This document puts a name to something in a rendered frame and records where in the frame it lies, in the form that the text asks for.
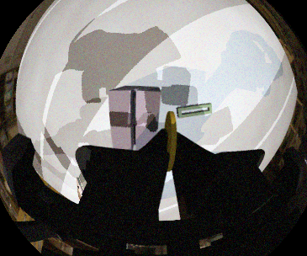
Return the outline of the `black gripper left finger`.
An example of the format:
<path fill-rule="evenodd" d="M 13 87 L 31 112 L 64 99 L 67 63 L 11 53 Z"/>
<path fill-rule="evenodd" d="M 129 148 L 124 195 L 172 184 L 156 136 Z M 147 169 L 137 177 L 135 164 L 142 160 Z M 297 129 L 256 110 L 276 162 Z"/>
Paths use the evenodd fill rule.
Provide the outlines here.
<path fill-rule="evenodd" d="M 139 151 L 84 145 L 75 154 L 86 182 L 91 179 L 133 189 L 150 189 L 152 210 L 159 210 L 170 163 L 166 128 L 161 128 Z"/>

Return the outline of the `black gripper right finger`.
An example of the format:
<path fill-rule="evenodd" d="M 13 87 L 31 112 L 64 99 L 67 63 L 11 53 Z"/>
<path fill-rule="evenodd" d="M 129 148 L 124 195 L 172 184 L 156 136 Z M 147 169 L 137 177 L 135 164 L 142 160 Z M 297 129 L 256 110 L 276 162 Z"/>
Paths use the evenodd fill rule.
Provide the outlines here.
<path fill-rule="evenodd" d="M 259 168 L 264 158 L 265 151 L 261 148 L 214 154 L 177 131 L 177 154 L 171 172 L 180 220 L 193 219 L 194 212 L 208 199 L 226 173 Z"/>

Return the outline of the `dark green slotted holder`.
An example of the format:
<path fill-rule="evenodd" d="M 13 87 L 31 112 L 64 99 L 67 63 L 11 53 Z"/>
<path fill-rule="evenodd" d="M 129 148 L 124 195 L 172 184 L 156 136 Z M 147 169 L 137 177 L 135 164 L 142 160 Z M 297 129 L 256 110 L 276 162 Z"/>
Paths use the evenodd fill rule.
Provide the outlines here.
<path fill-rule="evenodd" d="M 184 111 L 184 110 L 201 109 L 201 108 L 207 108 L 207 107 L 208 107 L 208 110 L 194 111 L 194 112 L 188 112 L 187 114 L 181 114 L 181 111 Z M 193 117 L 194 115 L 204 115 L 204 114 L 208 115 L 208 114 L 212 114 L 212 104 L 184 105 L 184 107 L 177 108 L 177 112 L 179 112 L 179 119 Z"/>

